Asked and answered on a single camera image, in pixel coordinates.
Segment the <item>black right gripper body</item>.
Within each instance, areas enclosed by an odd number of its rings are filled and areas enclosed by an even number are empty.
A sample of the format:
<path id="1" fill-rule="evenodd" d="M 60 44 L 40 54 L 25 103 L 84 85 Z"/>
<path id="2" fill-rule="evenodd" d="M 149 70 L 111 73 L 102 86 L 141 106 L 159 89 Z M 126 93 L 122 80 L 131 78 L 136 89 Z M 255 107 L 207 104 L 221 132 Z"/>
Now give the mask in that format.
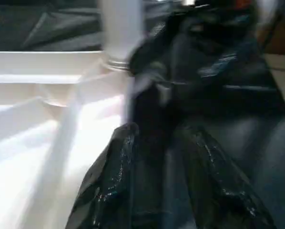
<path id="1" fill-rule="evenodd" d="M 198 0 L 172 12 L 172 115 L 282 114 L 281 92 L 255 35 L 259 19 L 256 0 Z"/>

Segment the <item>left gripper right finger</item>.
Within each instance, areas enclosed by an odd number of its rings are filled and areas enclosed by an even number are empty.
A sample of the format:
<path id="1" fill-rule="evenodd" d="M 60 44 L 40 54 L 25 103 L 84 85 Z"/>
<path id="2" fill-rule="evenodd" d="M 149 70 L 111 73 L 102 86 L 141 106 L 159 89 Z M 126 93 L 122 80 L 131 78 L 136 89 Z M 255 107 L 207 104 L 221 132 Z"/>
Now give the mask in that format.
<path id="1" fill-rule="evenodd" d="M 181 126 L 174 137 L 197 228 L 276 228 L 247 176 L 215 138 L 195 126 Z"/>

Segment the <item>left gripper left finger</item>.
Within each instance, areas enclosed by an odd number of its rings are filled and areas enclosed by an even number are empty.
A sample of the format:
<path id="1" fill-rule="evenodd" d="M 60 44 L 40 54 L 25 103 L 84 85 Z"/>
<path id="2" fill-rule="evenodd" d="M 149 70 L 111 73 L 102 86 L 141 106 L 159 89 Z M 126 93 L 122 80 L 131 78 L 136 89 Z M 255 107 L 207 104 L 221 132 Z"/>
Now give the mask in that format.
<path id="1" fill-rule="evenodd" d="M 69 214 L 67 229 L 131 228 L 134 156 L 139 127 L 116 128 L 109 143 L 86 172 Z"/>

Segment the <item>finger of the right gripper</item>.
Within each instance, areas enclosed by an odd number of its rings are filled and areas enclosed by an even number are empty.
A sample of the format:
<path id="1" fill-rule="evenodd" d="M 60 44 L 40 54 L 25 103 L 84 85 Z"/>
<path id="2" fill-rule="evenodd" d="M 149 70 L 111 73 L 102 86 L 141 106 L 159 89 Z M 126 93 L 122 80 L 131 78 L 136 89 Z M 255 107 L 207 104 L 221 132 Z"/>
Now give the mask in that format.
<path id="1" fill-rule="evenodd" d="M 178 65 L 181 61 L 181 17 L 168 17 L 156 24 L 135 49 L 129 62 L 133 89 L 143 89 L 152 83 L 155 74 L 168 87 L 181 85 Z"/>

